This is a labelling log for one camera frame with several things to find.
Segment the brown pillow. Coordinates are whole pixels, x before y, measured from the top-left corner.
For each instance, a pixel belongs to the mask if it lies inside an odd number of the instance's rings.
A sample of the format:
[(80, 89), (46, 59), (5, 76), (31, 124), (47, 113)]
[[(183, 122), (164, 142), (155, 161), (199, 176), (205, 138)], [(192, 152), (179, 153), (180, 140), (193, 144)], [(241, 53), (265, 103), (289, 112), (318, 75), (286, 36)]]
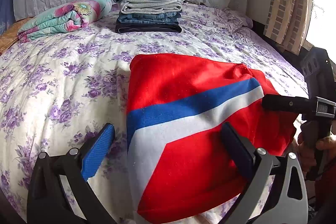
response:
[(31, 17), (28, 17), (15, 22), (7, 31), (1, 34), (0, 55), (4, 54), (13, 44), (18, 41), (18, 30), (30, 19)]

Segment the folded floral teal blanket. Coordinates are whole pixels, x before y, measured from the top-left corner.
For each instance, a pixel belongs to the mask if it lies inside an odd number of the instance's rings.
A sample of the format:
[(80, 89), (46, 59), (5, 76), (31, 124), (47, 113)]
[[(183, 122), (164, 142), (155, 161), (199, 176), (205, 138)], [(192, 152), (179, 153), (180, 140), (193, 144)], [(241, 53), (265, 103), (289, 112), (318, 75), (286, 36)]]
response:
[(80, 0), (54, 7), (21, 26), (18, 40), (26, 43), (43, 36), (85, 28), (109, 14), (112, 5), (111, 0)]

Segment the beige checkered curtain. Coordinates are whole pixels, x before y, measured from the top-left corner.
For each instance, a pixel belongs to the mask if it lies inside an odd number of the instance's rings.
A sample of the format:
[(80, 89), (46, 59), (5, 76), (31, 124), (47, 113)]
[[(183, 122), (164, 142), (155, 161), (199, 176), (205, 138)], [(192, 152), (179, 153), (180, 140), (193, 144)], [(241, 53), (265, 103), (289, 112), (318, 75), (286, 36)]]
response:
[(298, 55), (306, 39), (312, 0), (270, 0), (264, 35)]

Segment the folded blue jeans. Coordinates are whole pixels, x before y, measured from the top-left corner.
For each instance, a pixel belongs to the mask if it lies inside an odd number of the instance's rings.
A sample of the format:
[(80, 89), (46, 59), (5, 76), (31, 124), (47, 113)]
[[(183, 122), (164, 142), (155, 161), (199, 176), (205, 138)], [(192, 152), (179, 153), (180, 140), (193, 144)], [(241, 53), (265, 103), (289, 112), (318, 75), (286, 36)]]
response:
[(135, 24), (178, 24), (181, 18), (181, 12), (166, 12), (161, 14), (123, 14), (119, 13), (118, 21), (120, 23)]

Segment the folded black pants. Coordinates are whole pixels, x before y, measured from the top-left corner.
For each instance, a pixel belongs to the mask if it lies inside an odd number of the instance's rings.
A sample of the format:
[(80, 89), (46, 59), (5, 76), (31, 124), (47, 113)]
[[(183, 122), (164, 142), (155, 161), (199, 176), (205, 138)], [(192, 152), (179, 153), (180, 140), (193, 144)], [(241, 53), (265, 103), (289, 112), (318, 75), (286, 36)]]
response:
[(128, 32), (175, 32), (181, 33), (182, 29), (179, 24), (126, 24), (117, 23), (115, 31), (118, 34)]

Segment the red track pants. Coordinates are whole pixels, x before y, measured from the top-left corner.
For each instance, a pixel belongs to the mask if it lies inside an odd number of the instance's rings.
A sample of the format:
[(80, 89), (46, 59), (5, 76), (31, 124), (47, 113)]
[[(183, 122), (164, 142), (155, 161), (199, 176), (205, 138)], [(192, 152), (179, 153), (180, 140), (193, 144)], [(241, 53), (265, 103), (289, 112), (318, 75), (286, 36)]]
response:
[(246, 184), (220, 138), (223, 123), (280, 156), (296, 115), (264, 110), (275, 94), (264, 73), (242, 64), (160, 53), (130, 64), (127, 168), (137, 223), (168, 223), (211, 210)]

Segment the purple floral bed quilt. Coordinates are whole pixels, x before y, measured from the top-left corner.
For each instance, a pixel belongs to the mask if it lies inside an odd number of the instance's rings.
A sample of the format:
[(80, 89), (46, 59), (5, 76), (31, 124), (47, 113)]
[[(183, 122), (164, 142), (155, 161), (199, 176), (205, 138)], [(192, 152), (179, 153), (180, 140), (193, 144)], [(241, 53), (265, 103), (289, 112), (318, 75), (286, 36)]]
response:
[(135, 55), (176, 53), (243, 63), (262, 71), (280, 94), (307, 96), (303, 75), (235, 11), (185, 3), (181, 33), (117, 34), (117, 17), (113, 11), (74, 32), (14, 44), (1, 56), (1, 190), (22, 218), (38, 154), (65, 154), (111, 123), (116, 140), (88, 182), (113, 217), (133, 220), (125, 114)]

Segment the folded grey pants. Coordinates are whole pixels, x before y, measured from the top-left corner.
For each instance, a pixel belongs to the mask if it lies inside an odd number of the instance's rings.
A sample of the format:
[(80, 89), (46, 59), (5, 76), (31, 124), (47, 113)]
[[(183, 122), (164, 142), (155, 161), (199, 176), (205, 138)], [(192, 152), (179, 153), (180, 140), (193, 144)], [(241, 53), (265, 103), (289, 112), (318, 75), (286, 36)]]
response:
[(119, 3), (122, 14), (151, 14), (180, 12), (184, 0), (123, 0)]

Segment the blue patterned hanging cloth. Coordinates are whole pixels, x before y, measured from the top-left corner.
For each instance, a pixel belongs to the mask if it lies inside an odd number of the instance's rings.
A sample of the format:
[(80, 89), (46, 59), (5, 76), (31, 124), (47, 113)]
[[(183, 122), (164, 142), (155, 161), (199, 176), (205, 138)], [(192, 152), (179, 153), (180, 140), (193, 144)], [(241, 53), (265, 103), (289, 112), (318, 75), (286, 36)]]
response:
[(0, 34), (15, 23), (13, 0), (0, 0)]

